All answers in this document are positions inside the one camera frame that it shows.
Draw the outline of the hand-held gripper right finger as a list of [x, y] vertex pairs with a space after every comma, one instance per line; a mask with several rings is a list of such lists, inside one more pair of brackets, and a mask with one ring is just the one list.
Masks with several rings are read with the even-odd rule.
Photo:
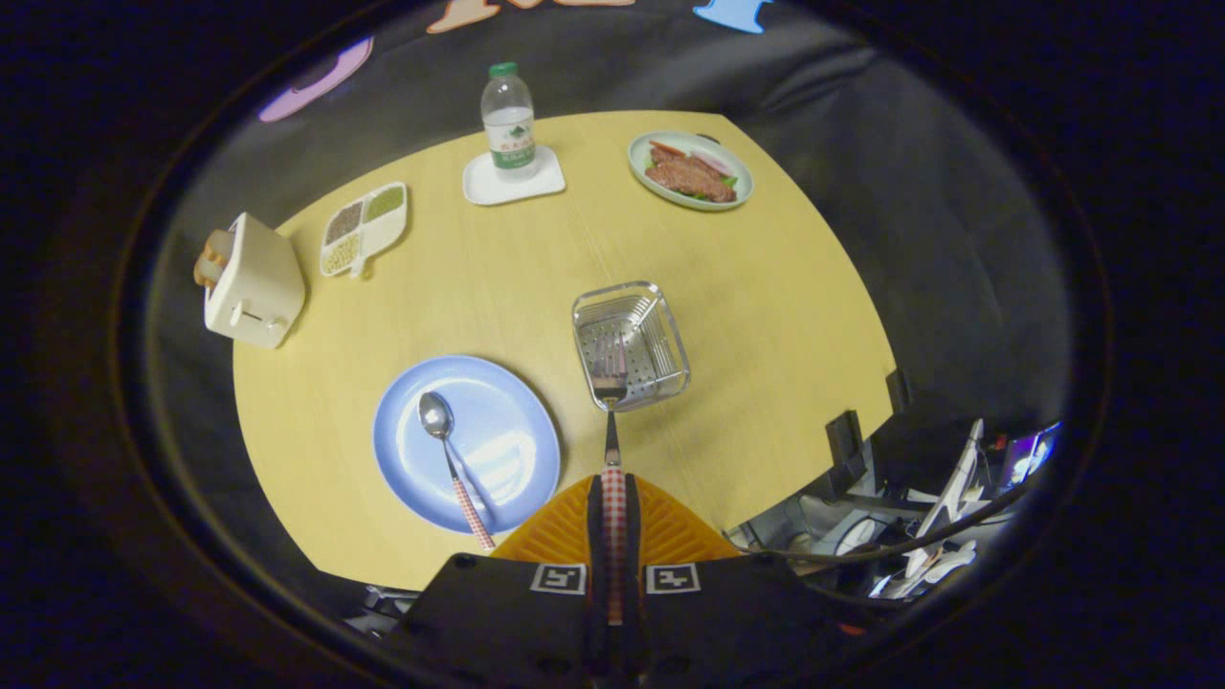
[[744, 554], [630, 476], [625, 668], [639, 687], [800, 687], [845, 649], [831, 602], [778, 555]]

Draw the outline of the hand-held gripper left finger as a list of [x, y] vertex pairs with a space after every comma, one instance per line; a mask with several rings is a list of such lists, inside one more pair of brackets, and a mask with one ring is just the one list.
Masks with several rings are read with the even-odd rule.
[[598, 477], [556, 494], [495, 552], [450, 557], [401, 620], [432, 687], [587, 687], [608, 671]]

